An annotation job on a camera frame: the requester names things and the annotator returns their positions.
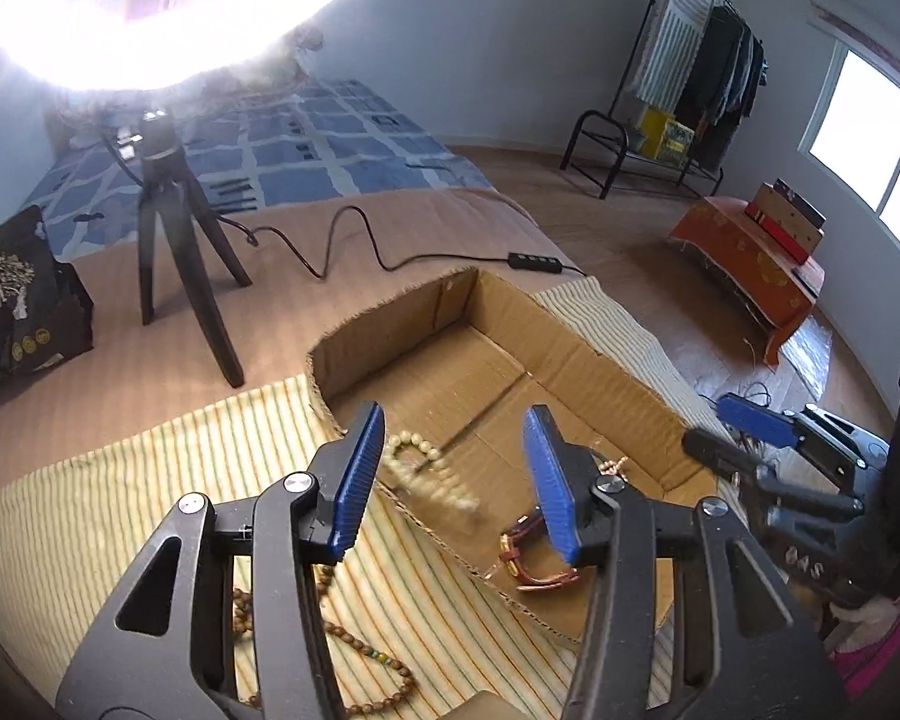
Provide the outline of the red strap wristwatch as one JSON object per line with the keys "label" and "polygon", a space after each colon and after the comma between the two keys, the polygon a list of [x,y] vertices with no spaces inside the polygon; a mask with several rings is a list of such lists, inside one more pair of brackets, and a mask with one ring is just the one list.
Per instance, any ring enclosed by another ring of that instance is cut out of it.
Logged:
{"label": "red strap wristwatch", "polygon": [[548,527],[538,507],[500,532],[499,561],[521,593],[557,592],[580,580],[580,572],[557,561],[549,548]]}

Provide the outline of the orange covered low table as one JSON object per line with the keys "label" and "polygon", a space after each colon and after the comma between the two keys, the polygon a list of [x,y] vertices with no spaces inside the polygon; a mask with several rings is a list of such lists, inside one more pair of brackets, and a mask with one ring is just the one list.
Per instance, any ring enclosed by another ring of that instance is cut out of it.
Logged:
{"label": "orange covered low table", "polygon": [[745,200],[697,200],[668,234],[672,244],[689,247],[741,294],[766,329],[759,359],[779,366],[781,349],[811,316],[824,286],[824,270],[813,257],[797,263],[763,227],[746,214]]}

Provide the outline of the boxes on low table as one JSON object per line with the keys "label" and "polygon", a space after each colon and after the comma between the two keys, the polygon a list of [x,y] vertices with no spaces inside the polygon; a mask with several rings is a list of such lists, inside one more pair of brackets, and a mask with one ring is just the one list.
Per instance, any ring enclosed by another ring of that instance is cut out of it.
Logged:
{"label": "boxes on low table", "polygon": [[745,213],[800,265],[824,238],[826,216],[782,179],[761,185]]}

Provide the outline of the yellow striped cloth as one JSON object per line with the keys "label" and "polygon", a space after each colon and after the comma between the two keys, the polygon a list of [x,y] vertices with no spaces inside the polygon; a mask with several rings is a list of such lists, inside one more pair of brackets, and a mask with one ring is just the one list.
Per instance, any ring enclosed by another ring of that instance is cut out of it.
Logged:
{"label": "yellow striped cloth", "polygon": [[294,377],[0,491],[0,644],[68,718],[556,718],[583,642],[668,697],[712,406],[574,280],[482,270],[326,332]]}

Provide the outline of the yellow box on rack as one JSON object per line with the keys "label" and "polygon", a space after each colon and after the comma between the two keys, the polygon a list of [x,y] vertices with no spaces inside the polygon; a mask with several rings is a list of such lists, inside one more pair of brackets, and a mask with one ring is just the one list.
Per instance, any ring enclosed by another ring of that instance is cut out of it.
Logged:
{"label": "yellow box on rack", "polygon": [[639,132],[644,140],[640,156],[670,166],[682,166],[689,158],[696,132],[680,124],[673,115],[649,107],[640,121]]}

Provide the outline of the window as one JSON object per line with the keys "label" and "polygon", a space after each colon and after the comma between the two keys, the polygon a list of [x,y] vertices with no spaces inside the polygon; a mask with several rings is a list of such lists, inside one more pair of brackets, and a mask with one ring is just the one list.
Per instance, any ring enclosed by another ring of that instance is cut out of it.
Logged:
{"label": "window", "polygon": [[900,243],[900,86],[844,44],[834,49],[802,151]]}

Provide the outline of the black clothes rack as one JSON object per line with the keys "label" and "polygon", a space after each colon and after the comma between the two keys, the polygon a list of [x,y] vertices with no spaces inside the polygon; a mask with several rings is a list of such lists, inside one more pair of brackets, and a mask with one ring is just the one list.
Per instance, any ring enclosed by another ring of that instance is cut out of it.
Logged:
{"label": "black clothes rack", "polygon": [[635,177],[717,193],[767,75],[764,43],[731,0],[649,0],[613,102],[578,116],[560,167],[602,199],[629,163]]}

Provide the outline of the dark hanging clothes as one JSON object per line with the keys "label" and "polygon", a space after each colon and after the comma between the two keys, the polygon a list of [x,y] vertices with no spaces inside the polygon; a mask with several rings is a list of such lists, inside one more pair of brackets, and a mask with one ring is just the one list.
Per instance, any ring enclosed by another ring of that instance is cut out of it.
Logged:
{"label": "dark hanging clothes", "polygon": [[674,114],[696,133],[691,158],[702,169],[717,172],[722,167],[765,82],[763,43],[733,8],[713,7]]}

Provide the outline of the black snack bag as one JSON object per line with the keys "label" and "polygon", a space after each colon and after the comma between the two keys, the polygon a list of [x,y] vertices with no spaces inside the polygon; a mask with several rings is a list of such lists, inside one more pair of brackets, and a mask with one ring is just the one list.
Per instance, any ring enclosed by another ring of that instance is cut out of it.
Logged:
{"label": "black snack bag", "polygon": [[94,348],[94,301],[53,255],[40,208],[0,224],[0,385]]}

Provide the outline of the striped hanging towel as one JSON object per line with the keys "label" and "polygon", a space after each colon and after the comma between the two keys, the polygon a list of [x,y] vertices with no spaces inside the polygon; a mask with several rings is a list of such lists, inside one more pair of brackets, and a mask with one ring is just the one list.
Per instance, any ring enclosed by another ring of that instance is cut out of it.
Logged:
{"label": "striped hanging towel", "polygon": [[653,0],[628,91],[641,103],[671,114],[689,80],[717,0]]}

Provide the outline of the black tripod stand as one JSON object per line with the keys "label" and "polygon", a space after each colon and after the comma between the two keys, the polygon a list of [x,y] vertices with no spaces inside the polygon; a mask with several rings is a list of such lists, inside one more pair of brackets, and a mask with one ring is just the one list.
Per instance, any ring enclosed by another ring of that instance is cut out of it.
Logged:
{"label": "black tripod stand", "polygon": [[157,225],[162,224],[176,273],[215,362],[230,387],[242,387],[244,368],[215,300],[194,227],[201,227],[238,288],[248,288],[251,278],[191,171],[170,112],[154,109],[142,114],[139,159],[142,184],[137,204],[137,281],[142,325],[149,325],[155,316],[155,233]]}

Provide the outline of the blue patterned bedsheet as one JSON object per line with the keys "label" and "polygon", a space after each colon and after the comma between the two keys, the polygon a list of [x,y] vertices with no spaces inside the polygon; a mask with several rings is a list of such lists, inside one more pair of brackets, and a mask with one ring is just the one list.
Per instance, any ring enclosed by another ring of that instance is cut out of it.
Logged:
{"label": "blue patterned bedsheet", "polygon": [[[487,188],[463,156],[357,80],[312,82],[178,127],[215,210],[235,215],[410,188]],[[59,158],[25,203],[61,260],[137,236],[137,195],[102,143]]]}

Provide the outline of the folded floral quilt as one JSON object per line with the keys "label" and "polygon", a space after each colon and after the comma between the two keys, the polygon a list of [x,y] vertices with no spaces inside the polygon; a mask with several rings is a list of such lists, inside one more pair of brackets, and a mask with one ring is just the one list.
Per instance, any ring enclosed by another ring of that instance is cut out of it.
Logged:
{"label": "folded floral quilt", "polygon": [[260,88],[298,85],[307,78],[305,59],[323,48],[323,31],[312,23],[288,32],[263,59],[251,69],[250,78]]}

